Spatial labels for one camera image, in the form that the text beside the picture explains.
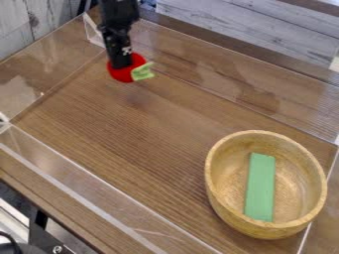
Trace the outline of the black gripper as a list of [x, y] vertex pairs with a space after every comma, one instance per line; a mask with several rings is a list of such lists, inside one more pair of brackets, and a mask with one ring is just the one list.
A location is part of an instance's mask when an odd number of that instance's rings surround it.
[[111, 66], [121, 69], [131, 66], [132, 46], [125, 31], [139, 20], [137, 0], [97, 0], [100, 25], [105, 29], [103, 40]]

